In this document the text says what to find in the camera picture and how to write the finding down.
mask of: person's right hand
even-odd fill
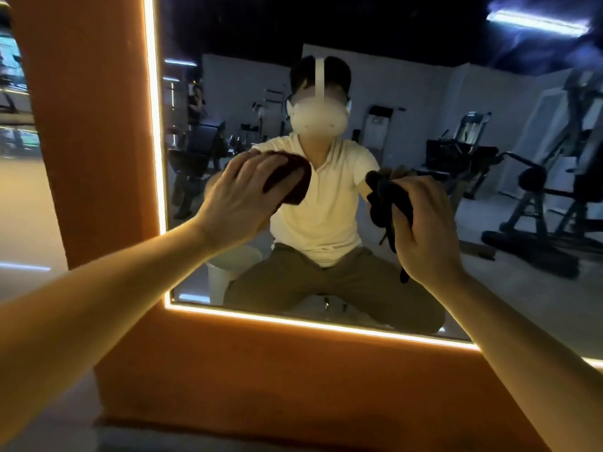
[[[393,205],[396,251],[406,272],[432,290],[466,278],[454,213],[444,188],[431,176],[407,176],[393,182],[408,192],[413,222]]]
[[[240,153],[229,162],[192,219],[206,245],[221,252],[266,228],[270,216],[303,176],[302,169],[295,170],[264,192],[266,180],[285,163],[282,155],[258,151]]]

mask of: white shirt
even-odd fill
[[[254,146],[262,152],[287,151],[305,157],[297,134]],[[324,165],[315,170],[299,206],[283,204],[270,219],[275,242],[299,250],[322,267],[335,265],[362,244],[356,225],[358,184],[379,165],[367,148],[337,138]]]

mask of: orange wall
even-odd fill
[[[9,2],[69,265],[157,234],[141,0]],[[468,350],[158,304],[96,376],[110,421],[378,450],[546,450]]]

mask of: illuminated mirror frame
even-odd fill
[[[164,234],[167,228],[167,202],[165,188],[165,168],[163,163],[163,137],[162,137],[162,114],[160,104],[160,86],[162,79],[159,75],[159,52],[157,48],[157,22],[155,17],[155,0],[144,0],[145,15],[145,35],[147,39],[147,60],[149,69],[149,84],[151,97],[151,133],[153,136],[153,151],[155,159],[155,179],[157,187],[157,212],[159,217],[159,233]],[[196,305],[187,306],[175,304],[172,302],[171,293],[166,292],[163,297],[165,309],[184,311],[196,314],[208,314],[214,316],[230,317],[240,320],[256,320],[258,322],[267,322],[273,324],[284,324],[289,326],[302,326],[305,328],[314,328],[316,330],[330,330],[343,333],[360,334],[364,336],[374,336],[386,339],[396,339],[399,341],[420,342],[426,345],[438,345],[444,347],[454,347],[460,349],[470,349],[478,351],[477,345],[471,342],[455,341],[448,338],[437,338],[418,336],[413,334],[404,334],[390,331],[372,330],[369,328],[358,328],[354,326],[341,326],[325,324],[321,322],[310,322],[302,319],[285,319],[275,316],[265,316],[259,314],[243,313],[230,310],[219,309],[213,306]],[[593,360],[584,358],[584,360],[597,368],[603,368],[603,360]]]

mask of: mirror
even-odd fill
[[[172,301],[467,340],[371,218],[366,174],[389,167],[443,183],[473,276],[603,358],[603,6],[566,4],[160,0],[168,227],[240,152],[311,163],[299,205]],[[321,77],[336,109],[313,137]]]

